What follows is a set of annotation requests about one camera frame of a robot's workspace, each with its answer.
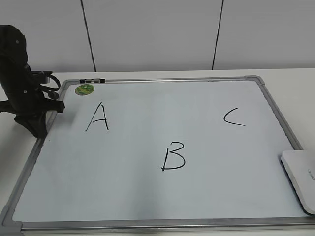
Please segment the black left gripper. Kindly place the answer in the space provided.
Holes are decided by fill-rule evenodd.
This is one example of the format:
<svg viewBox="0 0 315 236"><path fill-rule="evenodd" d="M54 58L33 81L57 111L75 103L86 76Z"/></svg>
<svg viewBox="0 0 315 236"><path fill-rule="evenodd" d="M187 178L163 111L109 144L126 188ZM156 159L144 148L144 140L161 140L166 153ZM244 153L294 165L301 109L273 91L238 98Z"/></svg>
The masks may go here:
<svg viewBox="0 0 315 236"><path fill-rule="evenodd" d="M25 86L1 84L7 96L0 102L0 111L16 114L15 122L25 127L34 137L45 138L47 135L46 112L62 113L65 109L63 101L59 101L55 88L43 85Z"/></svg>

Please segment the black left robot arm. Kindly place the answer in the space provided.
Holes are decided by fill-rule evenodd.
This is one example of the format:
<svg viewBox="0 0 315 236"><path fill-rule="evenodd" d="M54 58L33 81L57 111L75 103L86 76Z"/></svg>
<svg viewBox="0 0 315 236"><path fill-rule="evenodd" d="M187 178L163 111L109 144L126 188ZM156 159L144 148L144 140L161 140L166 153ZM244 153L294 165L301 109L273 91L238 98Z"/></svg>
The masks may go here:
<svg viewBox="0 0 315 236"><path fill-rule="evenodd" d="M15 115L15 122L36 138L47 135L47 112L62 113L60 81L51 71L32 71L28 65L25 36L12 25L0 27L0 84L7 96L1 112Z"/></svg>

